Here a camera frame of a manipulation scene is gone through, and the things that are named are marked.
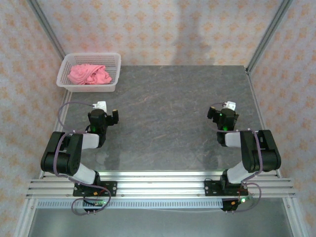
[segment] pink cloth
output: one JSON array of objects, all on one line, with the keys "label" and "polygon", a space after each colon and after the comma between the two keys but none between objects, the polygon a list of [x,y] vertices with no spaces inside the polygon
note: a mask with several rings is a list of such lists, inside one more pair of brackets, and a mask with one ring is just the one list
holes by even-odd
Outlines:
[{"label": "pink cloth", "polygon": [[112,80],[105,71],[104,65],[81,64],[72,66],[68,75],[69,80],[76,85],[109,84]]}]

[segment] floral wallpaper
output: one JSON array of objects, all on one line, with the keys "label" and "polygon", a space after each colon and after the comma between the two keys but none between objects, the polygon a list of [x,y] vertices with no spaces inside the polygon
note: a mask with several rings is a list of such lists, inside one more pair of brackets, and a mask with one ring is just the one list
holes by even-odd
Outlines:
[{"label": "floral wallpaper", "polygon": [[247,66],[282,0],[39,0],[66,53],[123,65]]},{"label": "floral wallpaper", "polygon": [[305,220],[315,236],[315,1],[293,1],[251,78],[265,124],[281,152],[282,175],[295,179]]},{"label": "floral wallpaper", "polygon": [[25,0],[0,2],[0,236],[12,236],[56,120],[61,60]]}]

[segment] floor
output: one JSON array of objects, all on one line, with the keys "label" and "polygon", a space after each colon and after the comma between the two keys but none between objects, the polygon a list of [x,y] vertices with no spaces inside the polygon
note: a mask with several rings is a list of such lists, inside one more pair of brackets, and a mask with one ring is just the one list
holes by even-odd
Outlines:
[{"label": "floor", "polygon": [[[71,101],[105,100],[118,109],[103,147],[82,151],[81,162],[96,170],[228,169],[239,149],[221,147],[206,118],[210,104],[236,102],[235,128],[260,129],[243,66],[124,66],[115,92],[73,93]],[[65,124],[89,125],[88,106],[71,105]]]},{"label": "floor", "polygon": [[281,198],[264,198],[252,210],[225,214],[212,209],[108,209],[89,216],[39,209],[30,237],[291,237]]}]

